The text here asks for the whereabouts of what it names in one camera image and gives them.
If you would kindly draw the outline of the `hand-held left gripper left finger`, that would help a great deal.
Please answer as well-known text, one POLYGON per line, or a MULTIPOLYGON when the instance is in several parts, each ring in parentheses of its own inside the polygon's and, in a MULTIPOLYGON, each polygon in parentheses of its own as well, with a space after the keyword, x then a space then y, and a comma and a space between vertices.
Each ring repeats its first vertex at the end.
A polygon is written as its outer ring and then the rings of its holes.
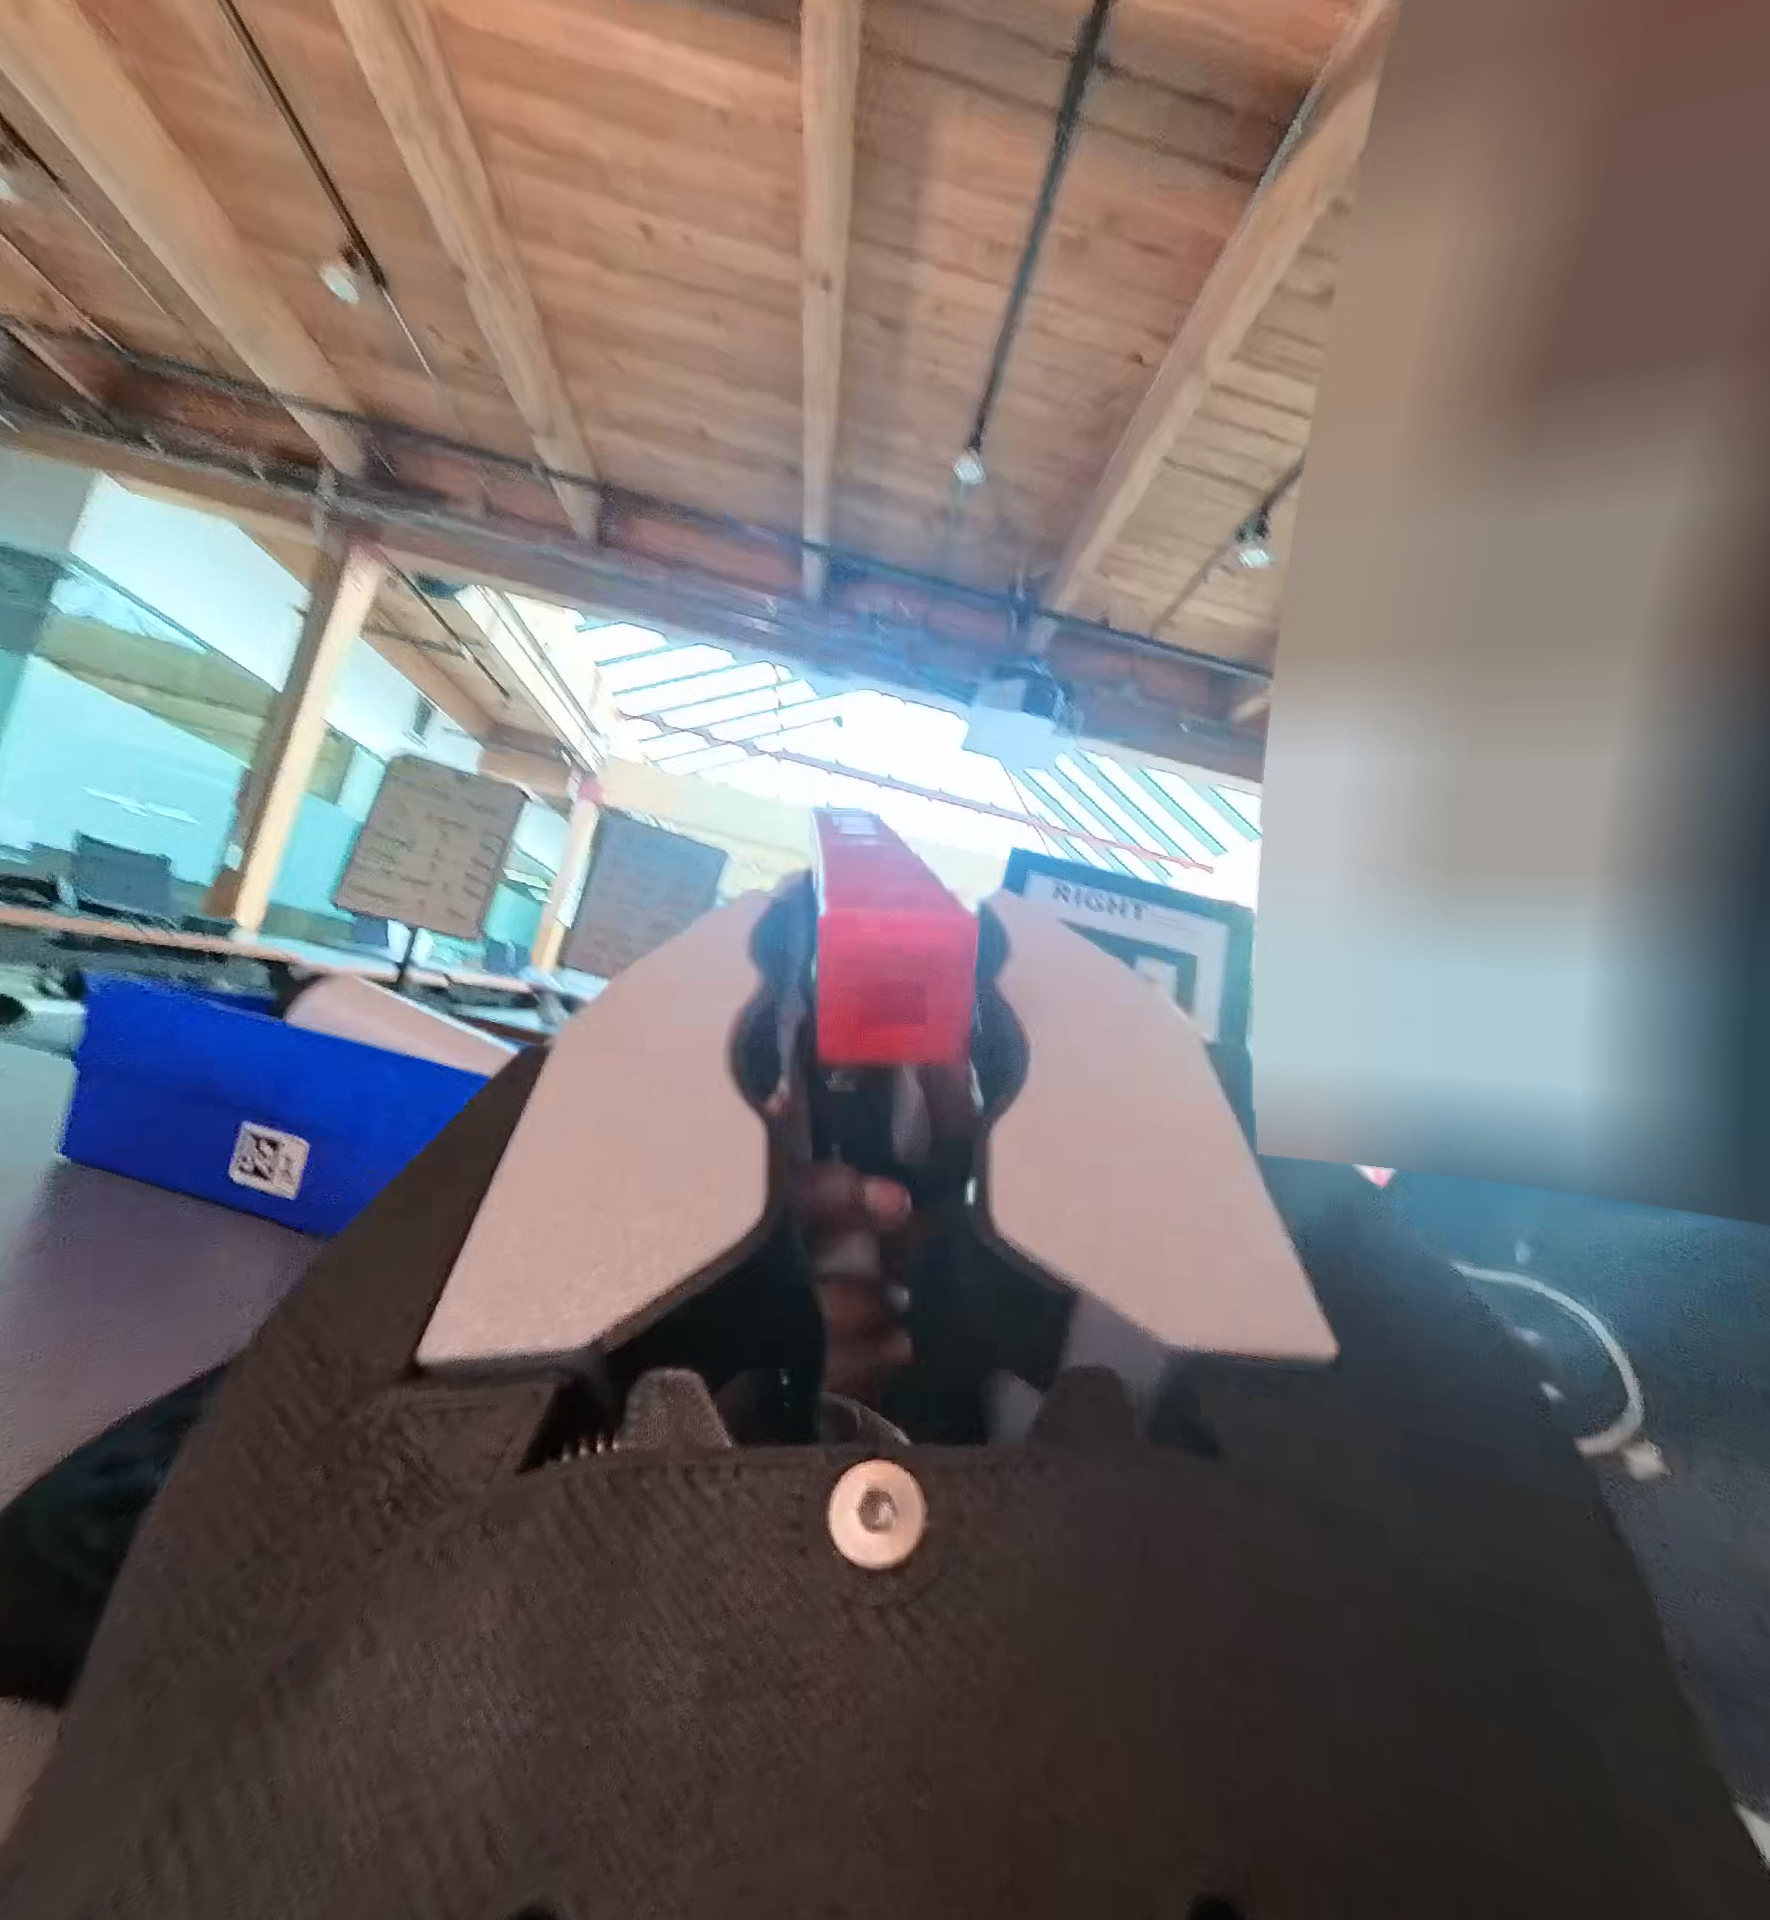
POLYGON ((604 1355, 754 1243, 772 1150, 735 1044, 772 902, 714 907, 563 1024, 420 1335, 424 1372, 604 1355))

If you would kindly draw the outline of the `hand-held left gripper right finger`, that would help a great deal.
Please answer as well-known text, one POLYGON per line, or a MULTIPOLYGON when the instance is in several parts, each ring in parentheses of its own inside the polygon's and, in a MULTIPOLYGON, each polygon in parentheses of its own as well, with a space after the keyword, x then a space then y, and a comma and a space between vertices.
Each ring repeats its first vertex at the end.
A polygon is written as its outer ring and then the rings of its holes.
POLYGON ((1041 900, 1000 891, 986 918, 1022 1067, 980 1194, 996 1247, 1069 1299, 1056 1360, 1131 1387, 1195 1355, 1330 1365, 1339 1340, 1171 990, 1041 900))

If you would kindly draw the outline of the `white bottle with black cap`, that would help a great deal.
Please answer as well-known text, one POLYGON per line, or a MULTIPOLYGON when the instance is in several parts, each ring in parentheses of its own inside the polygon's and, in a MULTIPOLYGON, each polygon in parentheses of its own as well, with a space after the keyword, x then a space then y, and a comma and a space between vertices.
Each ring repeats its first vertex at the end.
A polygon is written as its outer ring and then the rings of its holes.
POLYGON ((323 972, 284 1002, 283 1021, 312 1035, 360 1044, 480 1077, 523 1050, 486 1029, 351 972, 323 972))

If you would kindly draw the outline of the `red block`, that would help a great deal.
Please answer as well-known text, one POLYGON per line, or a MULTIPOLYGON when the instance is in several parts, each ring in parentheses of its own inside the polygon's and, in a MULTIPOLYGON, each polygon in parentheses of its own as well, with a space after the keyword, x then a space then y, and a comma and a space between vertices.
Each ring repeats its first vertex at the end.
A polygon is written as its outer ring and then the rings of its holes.
POLYGON ((885 820, 813 813, 817 1051, 831 1069, 959 1067, 978 918, 885 820))

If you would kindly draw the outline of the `blue plastic bin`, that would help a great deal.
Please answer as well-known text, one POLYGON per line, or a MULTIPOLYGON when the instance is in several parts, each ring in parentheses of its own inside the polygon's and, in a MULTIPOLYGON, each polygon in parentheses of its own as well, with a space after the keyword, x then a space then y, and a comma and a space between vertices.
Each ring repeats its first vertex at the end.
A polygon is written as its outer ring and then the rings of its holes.
POLYGON ((486 1072, 143 978, 86 980, 56 1150, 75 1165, 337 1236, 485 1089, 486 1072))

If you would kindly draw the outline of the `person's right hand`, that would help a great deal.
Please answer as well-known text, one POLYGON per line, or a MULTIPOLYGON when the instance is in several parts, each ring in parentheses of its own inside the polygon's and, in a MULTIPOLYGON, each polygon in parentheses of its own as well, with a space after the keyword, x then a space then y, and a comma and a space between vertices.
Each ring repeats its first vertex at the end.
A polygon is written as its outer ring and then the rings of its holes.
POLYGON ((878 1404, 912 1357, 912 1200, 901 1183, 840 1162, 807 1163, 792 1198, 825 1331, 825 1389, 878 1404))

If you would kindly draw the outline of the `framed code sign on stand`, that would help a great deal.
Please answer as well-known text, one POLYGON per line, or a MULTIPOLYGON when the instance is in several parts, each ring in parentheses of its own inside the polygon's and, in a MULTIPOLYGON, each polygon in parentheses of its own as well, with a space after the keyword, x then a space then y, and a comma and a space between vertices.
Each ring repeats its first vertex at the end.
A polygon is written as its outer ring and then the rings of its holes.
POLYGON ((1178 1008, 1206 1046, 1240 1125, 1256 1134, 1248 907, 1018 848, 1006 858, 1003 891, 1043 906, 1178 1008))

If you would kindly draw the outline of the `whiteboard with green heading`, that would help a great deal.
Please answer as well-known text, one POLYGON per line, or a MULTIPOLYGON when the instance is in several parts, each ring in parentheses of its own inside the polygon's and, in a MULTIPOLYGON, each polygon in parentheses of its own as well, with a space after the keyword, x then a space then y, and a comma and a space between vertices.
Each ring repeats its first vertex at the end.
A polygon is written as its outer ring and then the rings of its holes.
POLYGON ((618 978, 716 906, 727 866, 727 848, 628 812, 603 812, 558 967, 618 978))

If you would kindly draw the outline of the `whiteboard with black heading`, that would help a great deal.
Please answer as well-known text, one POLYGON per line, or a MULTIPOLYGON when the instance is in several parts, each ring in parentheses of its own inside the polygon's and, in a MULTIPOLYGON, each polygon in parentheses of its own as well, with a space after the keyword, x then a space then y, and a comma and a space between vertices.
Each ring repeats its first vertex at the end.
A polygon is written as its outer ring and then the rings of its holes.
POLYGON ((403 985, 419 940, 477 942, 507 874, 527 792, 420 753, 392 756, 344 860, 332 900, 354 920, 404 928, 403 985))

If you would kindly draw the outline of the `ceiling projector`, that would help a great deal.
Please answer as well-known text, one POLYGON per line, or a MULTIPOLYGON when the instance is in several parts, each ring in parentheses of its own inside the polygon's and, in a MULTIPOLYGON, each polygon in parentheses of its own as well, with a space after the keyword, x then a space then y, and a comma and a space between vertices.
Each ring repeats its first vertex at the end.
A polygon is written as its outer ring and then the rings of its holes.
POLYGON ((1043 655, 1003 660, 966 708, 963 752, 1030 769, 1076 742, 1084 718, 1075 688, 1043 655))

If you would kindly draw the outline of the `wooden desk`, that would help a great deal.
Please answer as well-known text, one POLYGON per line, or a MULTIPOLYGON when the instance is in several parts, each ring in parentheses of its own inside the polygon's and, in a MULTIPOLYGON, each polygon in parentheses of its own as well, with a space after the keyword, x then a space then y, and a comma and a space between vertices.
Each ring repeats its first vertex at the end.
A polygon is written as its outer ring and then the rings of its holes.
POLYGON ((266 944, 261 940, 238 937, 233 933, 213 933, 184 930, 178 926, 131 924, 110 918, 66 913, 50 907, 0 904, 0 932, 36 935, 49 944, 73 942, 93 944, 96 947, 152 947, 177 955, 195 955, 209 962, 241 959, 272 970, 296 970, 300 973, 339 972, 341 962, 296 952, 293 947, 266 944))

